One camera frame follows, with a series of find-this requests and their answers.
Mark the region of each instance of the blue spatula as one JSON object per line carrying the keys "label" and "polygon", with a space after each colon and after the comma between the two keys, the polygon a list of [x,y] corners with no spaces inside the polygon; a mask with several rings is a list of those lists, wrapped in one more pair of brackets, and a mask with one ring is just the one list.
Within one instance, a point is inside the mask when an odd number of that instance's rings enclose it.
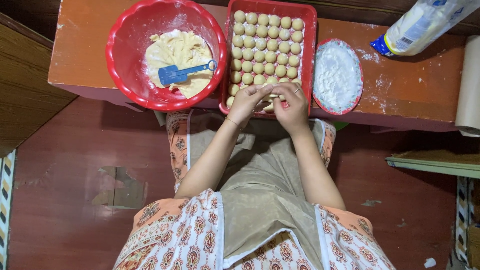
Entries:
{"label": "blue spatula", "polygon": [[[213,69],[210,68],[210,63],[213,63]],[[163,85],[169,85],[172,83],[178,83],[178,82],[184,82],[187,80],[187,74],[188,73],[194,73],[197,71],[202,71],[202,70],[211,70],[214,71],[217,67],[216,61],[215,60],[210,60],[208,61],[207,64],[197,66],[197,67],[192,67],[192,68],[186,68],[179,70],[176,65],[173,66],[168,66],[164,68],[159,68],[158,69],[158,77],[160,78],[160,83]]]}

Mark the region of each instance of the gold bracelet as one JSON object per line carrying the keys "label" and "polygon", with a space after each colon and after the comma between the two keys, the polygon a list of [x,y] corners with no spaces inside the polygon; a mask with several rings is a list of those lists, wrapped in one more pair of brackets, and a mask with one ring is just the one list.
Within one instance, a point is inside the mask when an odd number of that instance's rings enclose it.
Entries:
{"label": "gold bracelet", "polygon": [[240,127],[240,126],[239,126],[237,123],[233,122],[233,121],[232,121],[230,118],[228,118],[228,116],[226,116],[226,117],[225,117],[225,120],[230,120],[230,122],[232,122],[232,123],[236,124],[236,125],[237,125],[237,127],[239,127],[239,128],[240,128],[240,131],[243,131],[243,128],[242,128],[242,127]]}

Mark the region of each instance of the flour bag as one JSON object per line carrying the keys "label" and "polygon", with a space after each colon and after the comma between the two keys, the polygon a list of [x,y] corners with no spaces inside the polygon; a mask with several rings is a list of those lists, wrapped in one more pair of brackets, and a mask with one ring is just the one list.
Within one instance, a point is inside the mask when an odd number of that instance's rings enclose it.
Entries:
{"label": "flour bag", "polygon": [[480,0],[418,0],[370,45],[386,56],[415,55],[480,6]]}

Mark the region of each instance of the red floor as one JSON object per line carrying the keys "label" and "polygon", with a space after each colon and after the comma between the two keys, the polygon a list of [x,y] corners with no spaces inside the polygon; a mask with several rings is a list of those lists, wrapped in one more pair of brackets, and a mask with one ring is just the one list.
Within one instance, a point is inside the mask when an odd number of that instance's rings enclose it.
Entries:
{"label": "red floor", "polygon": [[[384,158],[404,149],[412,133],[369,134],[349,125],[337,134],[329,171],[349,211],[373,232],[399,270],[445,269],[455,220],[453,176],[400,171]],[[168,140],[154,114],[78,98],[20,147],[9,268],[111,269],[136,210],[92,205],[115,181],[98,169],[125,166],[148,182],[146,202],[173,196]],[[361,205],[367,199],[382,203]],[[398,227],[405,220],[406,226]]]}

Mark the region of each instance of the orange table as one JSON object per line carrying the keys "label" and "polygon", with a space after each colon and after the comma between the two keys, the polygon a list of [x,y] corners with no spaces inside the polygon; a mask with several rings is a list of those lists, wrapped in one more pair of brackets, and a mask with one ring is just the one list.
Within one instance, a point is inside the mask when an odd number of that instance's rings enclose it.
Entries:
{"label": "orange table", "polygon": [[[63,0],[48,81],[87,98],[141,110],[115,88],[105,61],[108,32],[132,0]],[[226,7],[203,5],[221,26]],[[349,43],[363,67],[364,88],[358,106],[334,116],[312,101],[312,116],[397,130],[455,130],[466,37],[443,35],[413,57],[385,58],[369,42],[387,27],[318,19],[318,41],[336,37]],[[217,100],[200,107],[216,108]]]}

